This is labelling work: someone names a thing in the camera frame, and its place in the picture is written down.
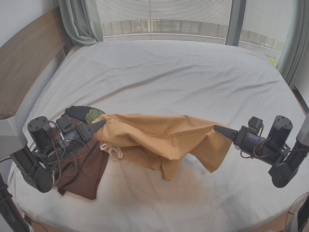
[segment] drawstring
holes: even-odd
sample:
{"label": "drawstring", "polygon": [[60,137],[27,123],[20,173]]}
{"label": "drawstring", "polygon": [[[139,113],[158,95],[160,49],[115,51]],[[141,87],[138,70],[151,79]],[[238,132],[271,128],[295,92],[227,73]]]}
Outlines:
{"label": "drawstring", "polygon": [[121,151],[121,149],[120,149],[119,147],[114,147],[114,146],[107,145],[107,144],[102,144],[102,145],[100,146],[100,149],[101,149],[101,150],[106,150],[107,148],[109,148],[109,150],[108,150],[109,155],[110,155],[115,161],[117,161],[117,160],[113,157],[113,155],[112,155],[112,150],[116,152],[118,159],[121,159],[121,158],[123,157],[122,151]]}

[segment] gray-green curtain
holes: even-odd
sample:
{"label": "gray-green curtain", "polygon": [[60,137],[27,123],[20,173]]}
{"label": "gray-green curtain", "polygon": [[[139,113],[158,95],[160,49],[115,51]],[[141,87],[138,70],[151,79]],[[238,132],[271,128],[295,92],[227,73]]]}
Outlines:
{"label": "gray-green curtain", "polygon": [[284,44],[284,49],[277,64],[290,88],[293,88],[295,78],[302,65],[309,45],[309,0],[293,0],[291,23]]}
{"label": "gray-green curtain", "polygon": [[58,0],[64,28],[73,43],[92,45],[103,41],[95,0]]}

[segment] green garment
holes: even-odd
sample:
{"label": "green garment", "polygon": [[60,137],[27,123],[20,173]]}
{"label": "green garment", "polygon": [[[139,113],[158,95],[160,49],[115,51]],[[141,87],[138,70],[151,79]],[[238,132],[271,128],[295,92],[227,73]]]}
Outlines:
{"label": "green garment", "polygon": [[86,120],[87,125],[92,125],[92,122],[96,118],[99,118],[100,115],[102,115],[102,114],[105,114],[105,112],[103,112],[99,109],[96,109],[96,108],[91,108],[85,116],[85,120]]}

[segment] wooden headboard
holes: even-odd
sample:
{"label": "wooden headboard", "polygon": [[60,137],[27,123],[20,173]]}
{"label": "wooden headboard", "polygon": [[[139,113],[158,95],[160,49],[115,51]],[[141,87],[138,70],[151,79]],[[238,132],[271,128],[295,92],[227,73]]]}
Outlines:
{"label": "wooden headboard", "polygon": [[69,39],[57,7],[0,48],[0,114],[15,115],[32,84]]}

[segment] white bed sheet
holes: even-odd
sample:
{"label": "white bed sheet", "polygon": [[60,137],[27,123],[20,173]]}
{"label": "white bed sheet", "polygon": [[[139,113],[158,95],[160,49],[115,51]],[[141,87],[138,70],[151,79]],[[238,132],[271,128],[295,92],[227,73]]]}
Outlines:
{"label": "white bed sheet", "polygon": [[[292,120],[293,146],[305,118],[291,90],[258,51],[183,41],[102,42],[75,48],[36,102],[26,124],[55,121],[71,105],[106,113],[187,114],[234,129],[256,116],[266,136],[276,115]],[[33,146],[26,127],[24,132]],[[210,174],[188,154],[172,181],[152,169],[109,158],[88,200],[55,188],[40,193],[13,164],[9,191],[32,218],[63,231],[247,231],[288,210],[309,190],[309,161],[285,187],[273,186],[270,166],[242,159],[231,146]]]}

